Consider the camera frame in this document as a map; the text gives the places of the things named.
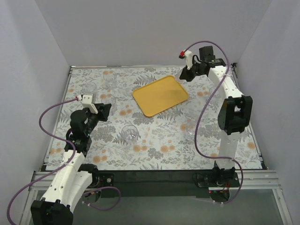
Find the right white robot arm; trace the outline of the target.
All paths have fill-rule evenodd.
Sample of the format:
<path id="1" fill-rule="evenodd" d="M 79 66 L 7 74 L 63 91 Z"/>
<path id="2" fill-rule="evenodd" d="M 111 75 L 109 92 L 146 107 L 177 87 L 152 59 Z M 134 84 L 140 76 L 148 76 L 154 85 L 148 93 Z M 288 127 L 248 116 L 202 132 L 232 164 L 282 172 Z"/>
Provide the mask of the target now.
<path id="1" fill-rule="evenodd" d="M 235 179 L 237 142 L 249 125 L 253 100 L 245 96 L 228 76 L 229 62 L 217 59 L 212 46 L 200 48 L 199 55 L 186 49 L 179 58 L 186 61 L 181 80 L 190 82 L 197 76 L 206 75 L 216 86 L 211 96 L 218 93 L 223 100 L 217 117 L 221 129 L 220 150 L 218 156 L 212 157 L 214 167 L 208 178 L 217 185 L 229 185 Z"/>

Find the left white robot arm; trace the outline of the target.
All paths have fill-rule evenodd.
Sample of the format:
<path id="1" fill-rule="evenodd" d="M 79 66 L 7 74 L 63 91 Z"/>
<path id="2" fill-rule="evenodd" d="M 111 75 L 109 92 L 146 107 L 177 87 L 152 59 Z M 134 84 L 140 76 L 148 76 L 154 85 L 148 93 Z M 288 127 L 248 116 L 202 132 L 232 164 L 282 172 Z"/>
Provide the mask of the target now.
<path id="1" fill-rule="evenodd" d="M 30 211 L 35 225 L 70 225 L 75 206 L 85 189 L 97 185 L 92 174 L 97 167 L 84 164 L 91 146 L 91 133 L 98 122 L 108 120 L 111 104 L 92 104 L 76 110 L 70 116 L 65 152 L 60 168 L 40 200 L 34 200 Z"/>

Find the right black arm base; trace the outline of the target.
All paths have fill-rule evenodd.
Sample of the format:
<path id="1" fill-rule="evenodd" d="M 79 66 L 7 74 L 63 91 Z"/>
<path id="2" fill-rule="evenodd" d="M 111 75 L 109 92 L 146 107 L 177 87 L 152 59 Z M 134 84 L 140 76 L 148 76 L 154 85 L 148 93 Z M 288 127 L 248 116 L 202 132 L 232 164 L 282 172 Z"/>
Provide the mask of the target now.
<path id="1" fill-rule="evenodd" d="M 213 173 L 199 173 L 196 172 L 192 175 L 194 184 L 203 190 L 206 190 L 208 198 L 214 204 L 224 205 L 231 201 L 230 188 L 237 188 L 240 191 L 243 181 L 238 178 L 237 173 L 233 176 L 217 177 Z"/>

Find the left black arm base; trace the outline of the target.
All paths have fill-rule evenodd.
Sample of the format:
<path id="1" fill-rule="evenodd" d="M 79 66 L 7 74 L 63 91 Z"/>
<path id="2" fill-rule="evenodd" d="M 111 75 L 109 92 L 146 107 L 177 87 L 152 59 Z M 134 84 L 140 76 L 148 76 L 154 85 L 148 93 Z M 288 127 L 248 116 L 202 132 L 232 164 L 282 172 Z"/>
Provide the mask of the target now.
<path id="1" fill-rule="evenodd" d="M 96 173 L 95 175 L 92 175 L 92 183 L 87 187 L 87 190 L 84 191 L 84 193 L 92 190 L 93 192 L 87 195 L 83 195 L 81 197 L 82 201 L 86 203 L 96 203 L 101 197 L 101 190 L 95 190 L 101 187 L 110 187 L 113 185 L 113 183 L 113 173 Z"/>

